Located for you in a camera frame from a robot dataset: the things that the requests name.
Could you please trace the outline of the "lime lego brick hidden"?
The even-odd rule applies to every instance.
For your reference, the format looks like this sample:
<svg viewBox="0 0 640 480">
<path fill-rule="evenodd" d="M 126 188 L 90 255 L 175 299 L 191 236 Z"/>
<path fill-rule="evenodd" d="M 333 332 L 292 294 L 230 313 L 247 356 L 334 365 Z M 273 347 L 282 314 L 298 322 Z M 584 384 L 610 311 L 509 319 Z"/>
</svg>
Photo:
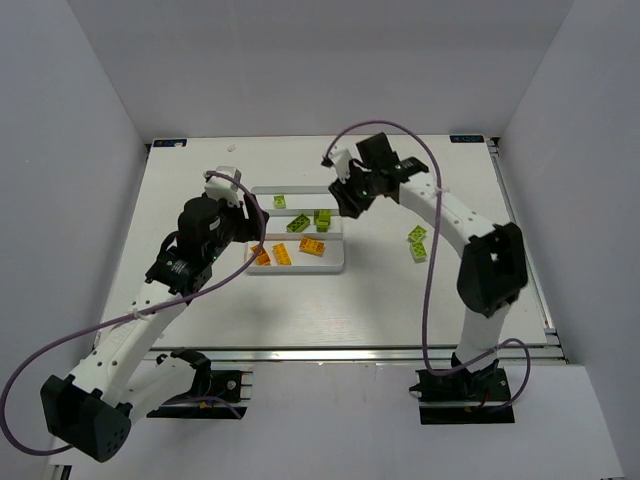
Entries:
<svg viewBox="0 0 640 480">
<path fill-rule="evenodd" d="M 415 262 L 424 262 L 427 257 L 427 251 L 422 242 L 414 242 L 409 245 L 409 251 Z"/>
</svg>

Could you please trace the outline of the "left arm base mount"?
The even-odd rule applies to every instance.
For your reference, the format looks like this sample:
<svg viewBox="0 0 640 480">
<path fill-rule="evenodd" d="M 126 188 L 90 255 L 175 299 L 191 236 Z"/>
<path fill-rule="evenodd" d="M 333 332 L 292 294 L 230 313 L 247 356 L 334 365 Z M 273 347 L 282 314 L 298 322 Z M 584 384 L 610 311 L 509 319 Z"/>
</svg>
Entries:
<svg viewBox="0 0 640 480">
<path fill-rule="evenodd" d="M 193 349 L 180 348 L 161 354 L 156 364 L 167 359 L 185 361 L 195 376 L 189 390 L 175 395 L 146 417 L 182 420 L 242 420 L 251 398 L 251 373 L 214 369 L 211 360 Z"/>
</svg>

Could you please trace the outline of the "lime square lego brick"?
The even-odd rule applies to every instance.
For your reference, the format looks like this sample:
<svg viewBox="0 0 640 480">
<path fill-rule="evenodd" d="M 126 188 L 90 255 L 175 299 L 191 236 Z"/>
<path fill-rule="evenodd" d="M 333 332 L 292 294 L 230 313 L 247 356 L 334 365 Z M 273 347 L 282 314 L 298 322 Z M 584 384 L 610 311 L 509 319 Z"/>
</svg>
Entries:
<svg viewBox="0 0 640 480">
<path fill-rule="evenodd" d="M 314 212 L 314 225 L 319 233 L 326 233 L 331 225 L 332 214 L 329 209 L 319 209 Z"/>
</svg>

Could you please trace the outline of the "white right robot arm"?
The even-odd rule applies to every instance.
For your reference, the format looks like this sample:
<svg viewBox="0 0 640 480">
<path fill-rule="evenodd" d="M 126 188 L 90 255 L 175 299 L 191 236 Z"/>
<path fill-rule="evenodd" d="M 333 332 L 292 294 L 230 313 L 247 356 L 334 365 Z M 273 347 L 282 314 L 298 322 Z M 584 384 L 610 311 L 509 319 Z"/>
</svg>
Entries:
<svg viewBox="0 0 640 480">
<path fill-rule="evenodd" d="M 322 164 L 334 169 L 329 186 L 340 216 L 358 218 L 378 197 L 418 215 L 433 229 L 431 249 L 445 239 L 460 258 L 456 290 L 466 310 L 448 374 L 475 373 L 493 365 L 505 347 L 500 334 L 507 313 L 528 283 L 521 229 L 494 223 L 447 192 L 436 158 L 400 159 L 383 133 L 357 144 L 359 155 L 331 143 Z"/>
</svg>

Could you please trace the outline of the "lime round-stud lego brick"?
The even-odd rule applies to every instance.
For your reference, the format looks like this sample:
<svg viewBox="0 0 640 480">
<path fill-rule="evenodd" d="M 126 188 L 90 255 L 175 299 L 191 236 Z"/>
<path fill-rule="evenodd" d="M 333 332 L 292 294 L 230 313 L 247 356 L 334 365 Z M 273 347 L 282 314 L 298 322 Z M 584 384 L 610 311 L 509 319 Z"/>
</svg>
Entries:
<svg viewBox="0 0 640 480">
<path fill-rule="evenodd" d="M 273 207 L 277 210 L 286 209 L 286 198 L 284 195 L 275 195 L 273 197 Z"/>
</svg>

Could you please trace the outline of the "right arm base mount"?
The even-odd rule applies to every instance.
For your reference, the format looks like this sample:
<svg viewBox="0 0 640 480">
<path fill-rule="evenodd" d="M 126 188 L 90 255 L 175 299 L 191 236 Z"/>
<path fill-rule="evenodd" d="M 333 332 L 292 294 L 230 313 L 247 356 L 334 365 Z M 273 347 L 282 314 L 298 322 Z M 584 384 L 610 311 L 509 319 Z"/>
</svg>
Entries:
<svg viewBox="0 0 640 480">
<path fill-rule="evenodd" d="M 409 393 L 418 401 L 422 425 L 513 424 L 513 407 L 506 372 L 497 368 L 486 375 L 465 376 L 458 372 L 435 376 L 419 370 Z"/>
</svg>

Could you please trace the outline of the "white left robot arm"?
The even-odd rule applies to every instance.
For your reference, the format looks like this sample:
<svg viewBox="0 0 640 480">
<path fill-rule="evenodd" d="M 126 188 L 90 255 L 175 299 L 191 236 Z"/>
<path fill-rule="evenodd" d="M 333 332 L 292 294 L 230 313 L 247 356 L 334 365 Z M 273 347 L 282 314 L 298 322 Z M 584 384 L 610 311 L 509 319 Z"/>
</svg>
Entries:
<svg viewBox="0 0 640 480">
<path fill-rule="evenodd" d="M 206 395 L 211 362 L 178 348 L 139 378 L 140 362 L 211 279 L 213 263 L 233 242 L 261 239 L 268 216 L 253 194 L 233 205 L 201 195 L 188 200 L 176 231 L 162 242 L 131 304 L 132 319 L 113 326 L 65 378 L 50 376 L 40 395 L 50 433 L 98 462 L 111 459 L 132 426 L 175 397 Z"/>
</svg>

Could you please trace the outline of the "orange lego brick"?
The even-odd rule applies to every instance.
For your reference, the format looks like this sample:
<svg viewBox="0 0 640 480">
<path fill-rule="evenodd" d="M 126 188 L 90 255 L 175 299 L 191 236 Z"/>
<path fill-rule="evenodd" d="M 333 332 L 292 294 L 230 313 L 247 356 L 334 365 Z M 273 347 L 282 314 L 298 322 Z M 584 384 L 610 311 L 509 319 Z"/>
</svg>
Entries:
<svg viewBox="0 0 640 480">
<path fill-rule="evenodd" d="M 325 243 L 314 238 L 302 237 L 299 242 L 299 251 L 313 256 L 323 256 Z"/>
</svg>

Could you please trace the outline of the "lime long lego brick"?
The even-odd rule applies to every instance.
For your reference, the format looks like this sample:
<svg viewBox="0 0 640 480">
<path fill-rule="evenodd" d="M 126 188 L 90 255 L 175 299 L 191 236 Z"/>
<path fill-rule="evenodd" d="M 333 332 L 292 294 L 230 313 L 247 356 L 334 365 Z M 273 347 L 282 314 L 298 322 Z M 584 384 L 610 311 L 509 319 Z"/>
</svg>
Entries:
<svg viewBox="0 0 640 480">
<path fill-rule="evenodd" d="M 310 218 L 306 214 L 300 213 L 287 224 L 286 231 L 289 233 L 300 233 L 306 230 L 310 223 Z"/>
</svg>

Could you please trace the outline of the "orange rounded lego piece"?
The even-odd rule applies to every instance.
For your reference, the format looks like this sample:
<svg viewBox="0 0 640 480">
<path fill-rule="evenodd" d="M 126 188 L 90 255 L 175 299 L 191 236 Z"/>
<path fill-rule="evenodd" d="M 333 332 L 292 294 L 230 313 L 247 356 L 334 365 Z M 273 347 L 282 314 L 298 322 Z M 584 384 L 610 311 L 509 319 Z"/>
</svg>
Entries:
<svg viewBox="0 0 640 480">
<path fill-rule="evenodd" d="M 256 255 L 254 263 L 258 266 L 269 266 L 271 264 L 271 258 L 265 248 L 260 245 L 254 245 L 250 247 L 251 252 Z"/>
</svg>

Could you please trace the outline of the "yellow lego brick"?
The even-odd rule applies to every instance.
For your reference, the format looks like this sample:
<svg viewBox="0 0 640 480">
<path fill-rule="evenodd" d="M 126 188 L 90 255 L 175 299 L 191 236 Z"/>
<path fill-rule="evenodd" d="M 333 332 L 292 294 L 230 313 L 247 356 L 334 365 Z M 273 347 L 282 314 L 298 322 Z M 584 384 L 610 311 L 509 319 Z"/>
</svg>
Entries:
<svg viewBox="0 0 640 480">
<path fill-rule="evenodd" d="M 292 260 L 284 243 L 274 244 L 272 247 L 278 265 L 291 266 Z"/>
</svg>

